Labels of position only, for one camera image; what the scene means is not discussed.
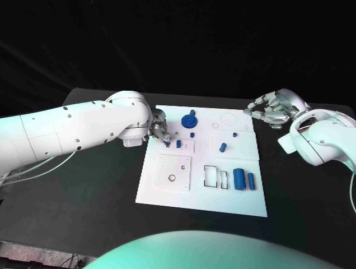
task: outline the black curtain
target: black curtain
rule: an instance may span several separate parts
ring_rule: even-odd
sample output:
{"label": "black curtain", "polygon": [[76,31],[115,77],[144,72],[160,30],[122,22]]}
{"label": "black curtain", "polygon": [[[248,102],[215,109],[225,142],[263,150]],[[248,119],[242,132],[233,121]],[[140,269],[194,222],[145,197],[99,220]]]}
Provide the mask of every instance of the black curtain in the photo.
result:
{"label": "black curtain", "polygon": [[356,2],[0,0],[0,117],[75,87],[253,99],[287,87],[356,112]]}

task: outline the robotic hand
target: robotic hand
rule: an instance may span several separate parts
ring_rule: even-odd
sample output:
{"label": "robotic hand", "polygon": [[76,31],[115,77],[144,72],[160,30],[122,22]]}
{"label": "robotic hand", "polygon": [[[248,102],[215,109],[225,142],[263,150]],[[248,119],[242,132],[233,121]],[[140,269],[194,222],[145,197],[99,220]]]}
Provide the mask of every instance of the robotic hand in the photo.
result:
{"label": "robotic hand", "polygon": [[[265,112],[252,110],[263,103]],[[356,120],[350,116],[325,109],[312,109],[288,89],[256,98],[243,112],[274,129],[281,129],[291,120],[289,133],[278,139],[285,152],[289,154],[298,151],[312,165],[337,160],[356,174]]]}
{"label": "robotic hand", "polygon": [[85,150],[115,138],[125,147],[148,137],[170,142],[166,114],[151,110],[134,91],[115,93],[106,101],[68,105],[0,119],[0,177],[16,168],[50,157]]}

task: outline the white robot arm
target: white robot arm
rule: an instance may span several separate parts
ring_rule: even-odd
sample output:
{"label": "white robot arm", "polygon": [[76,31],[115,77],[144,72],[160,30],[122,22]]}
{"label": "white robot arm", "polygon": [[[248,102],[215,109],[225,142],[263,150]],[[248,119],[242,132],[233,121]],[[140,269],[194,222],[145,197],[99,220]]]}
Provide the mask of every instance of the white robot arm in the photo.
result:
{"label": "white robot arm", "polygon": [[0,119],[0,177],[26,164],[85,150],[117,137],[140,146],[148,136],[170,141],[166,114],[151,111],[144,96],[115,93],[106,101],[68,105]]}
{"label": "white robot arm", "polygon": [[[265,112],[252,108],[262,103]],[[259,97],[245,109],[245,114],[281,129],[292,121],[289,133],[278,140],[285,152],[298,151],[312,165],[330,160],[341,161],[356,174],[356,120],[324,109],[311,109],[301,97],[288,89],[281,89]]]}

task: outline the black table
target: black table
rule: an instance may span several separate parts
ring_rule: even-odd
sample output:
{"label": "black table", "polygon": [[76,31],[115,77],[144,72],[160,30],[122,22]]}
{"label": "black table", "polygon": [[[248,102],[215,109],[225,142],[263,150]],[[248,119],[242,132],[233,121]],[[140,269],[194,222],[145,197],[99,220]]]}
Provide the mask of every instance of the black table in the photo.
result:
{"label": "black table", "polygon": [[[65,104],[105,100],[111,91],[73,89]],[[249,101],[144,94],[151,106],[242,109]],[[344,105],[317,104],[353,116]],[[119,139],[75,154],[42,178],[17,183],[0,208],[0,241],[99,256],[124,243],[174,230],[209,230],[275,242],[356,268],[351,173],[340,162],[311,166],[288,155],[276,139],[287,133],[253,120],[268,218],[135,203],[147,146]],[[57,157],[46,171],[63,161]],[[356,204],[356,179],[353,186]]]}

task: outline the white board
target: white board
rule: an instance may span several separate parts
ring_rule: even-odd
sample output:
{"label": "white board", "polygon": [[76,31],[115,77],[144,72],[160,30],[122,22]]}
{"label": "white board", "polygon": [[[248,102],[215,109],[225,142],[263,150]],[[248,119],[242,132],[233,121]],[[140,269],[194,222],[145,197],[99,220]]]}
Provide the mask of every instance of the white board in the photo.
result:
{"label": "white board", "polygon": [[[167,131],[173,140],[170,148],[155,138],[148,141],[135,202],[266,217],[252,118],[242,110],[164,105],[158,105],[157,108],[167,115]],[[181,125],[181,117],[191,109],[196,111],[197,125],[187,129]],[[176,148],[177,140],[181,141],[180,148]],[[222,143],[227,144],[225,152],[219,151]],[[216,166],[216,187],[204,186],[206,165]],[[239,191],[233,188],[235,168],[245,169],[245,176],[248,173],[253,174],[253,191],[249,190],[248,176],[246,190]],[[213,181],[213,168],[209,171],[209,180]],[[178,175],[178,181],[177,177],[176,180],[170,180],[174,173]]]}

